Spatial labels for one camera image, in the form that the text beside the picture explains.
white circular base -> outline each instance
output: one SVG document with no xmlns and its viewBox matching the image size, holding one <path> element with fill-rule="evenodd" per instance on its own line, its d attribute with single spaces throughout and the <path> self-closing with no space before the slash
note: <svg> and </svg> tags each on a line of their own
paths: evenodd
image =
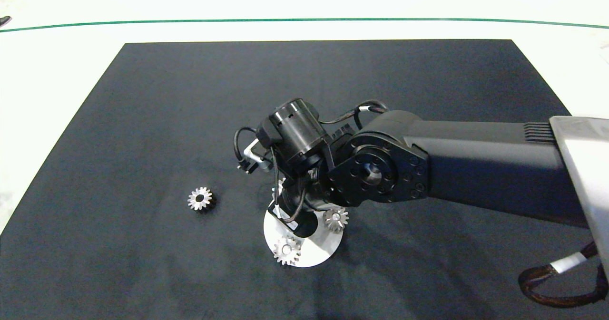
<svg viewBox="0 0 609 320">
<path fill-rule="evenodd" d="M 271 252 L 282 236 L 291 236 L 301 243 L 300 259 L 294 266 L 308 268 L 329 259 L 341 244 L 343 233 L 333 233 L 326 228 L 322 220 L 323 212 L 314 212 L 314 214 L 317 216 L 317 230 L 307 238 L 300 238 L 291 233 L 276 217 L 265 211 L 265 239 Z"/>
</svg>

silver gear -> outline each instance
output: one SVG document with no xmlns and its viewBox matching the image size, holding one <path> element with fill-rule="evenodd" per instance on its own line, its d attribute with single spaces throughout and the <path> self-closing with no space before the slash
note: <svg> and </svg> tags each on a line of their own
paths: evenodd
<svg viewBox="0 0 609 320">
<path fill-rule="evenodd" d="M 333 207 L 324 212 L 324 225 L 333 233 L 341 233 L 349 220 L 349 212 L 344 207 Z"/>
<path fill-rule="evenodd" d="M 300 246 L 300 241 L 289 236 L 282 236 L 275 244 L 273 255 L 277 262 L 294 266 L 300 260 Z"/>
<path fill-rule="evenodd" d="M 197 188 L 188 198 L 188 205 L 194 210 L 203 210 L 211 207 L 213 193 L 207 187 Z"/>
</svg>

brown cable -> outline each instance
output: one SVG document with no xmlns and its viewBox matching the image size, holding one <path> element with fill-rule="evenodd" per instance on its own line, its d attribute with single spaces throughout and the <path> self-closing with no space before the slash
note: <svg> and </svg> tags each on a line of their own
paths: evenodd
<svg viewBox="0 0 609 320">
<path fill-rule="evenodd" d="M 585 248 L 581 249 L 580 253 L 588 259 L 589 257 L 596 255 L 596 245 L 594 242 L 591 242 L 585 246 Z M 607 283 L 607 277 L 605 275 L 605 271 L 603 270 L 602 264 L 598 265 L 596 287 L 592 292 L 588 292 L 587 294 L 557 297 L 545 296 L 533 291 L 533 289 L 539 287 L 542 283 L 556 275 L 559 275 L 559 273 L 557 273 L 550 264 L 527 269 L 520 273 L 520 276 L 518 276 L 520 291 L 522 291 L 522 294 L 524 294 L 524 296 L 527 298 L 542 305 L 554 308 L 580 307 L 599 300 L 604 300 L 607 297 L 609 283 Z"/>
</svg>

black fabric surface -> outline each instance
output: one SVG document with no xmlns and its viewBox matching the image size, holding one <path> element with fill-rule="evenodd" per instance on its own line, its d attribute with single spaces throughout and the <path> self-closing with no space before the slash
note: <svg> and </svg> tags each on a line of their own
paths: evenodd
<svg viewBox="0 0 609 320">
<path fill-rule="evenodd" d="M 325 119 L 369 98 L 426 120 L 568 114 L 509 40 L 127 44 L 0 236 L 0 318 L 608 317 L 516 283 L 587 230 L 437 199 L 366 202 L 331 259 L 280 266 L 262 231 L 272 177 L 235 169 L 231 140 L 292 97 Z M 200 186 L 219 197 L 207 214 L 187 205 Z M 540 291 L 589 291 L 595 267 Z"/>
</svg>

gear center hole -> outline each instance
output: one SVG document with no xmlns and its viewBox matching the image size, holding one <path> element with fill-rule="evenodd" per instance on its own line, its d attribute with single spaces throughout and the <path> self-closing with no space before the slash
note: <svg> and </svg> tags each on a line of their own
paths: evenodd
<svg viewBox="0 0 609 320">
<path fill-rule="evenodd" d="M 289 255 L 290 252 L 292 252 L 292 247 L 288 244 L 285 244 L 281 247 L 281 253 L 283 253 L 283 255 Z"/>
</svg>

